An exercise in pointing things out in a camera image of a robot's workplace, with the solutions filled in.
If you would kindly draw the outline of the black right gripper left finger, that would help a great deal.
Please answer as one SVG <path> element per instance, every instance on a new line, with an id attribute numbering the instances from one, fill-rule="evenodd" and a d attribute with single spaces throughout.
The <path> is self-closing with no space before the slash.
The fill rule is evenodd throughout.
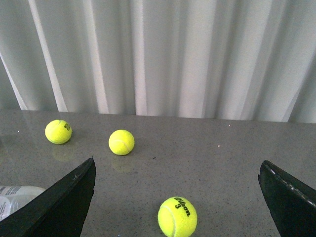
<path id="1" fill-rule="evenodd" d="M 79 237 L 96 179 L 93 158 L 87 159 L 30 203 L 0 223 L 2 237 Z"/>

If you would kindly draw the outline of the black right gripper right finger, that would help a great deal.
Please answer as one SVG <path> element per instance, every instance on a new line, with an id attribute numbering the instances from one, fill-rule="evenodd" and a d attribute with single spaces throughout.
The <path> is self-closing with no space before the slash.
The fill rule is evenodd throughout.
<path id="1" fill-rule="evenodd" d="M 316 191 L 272 162 L 262 162 L 259 185 L 282 237 L 316 235 Z"/>

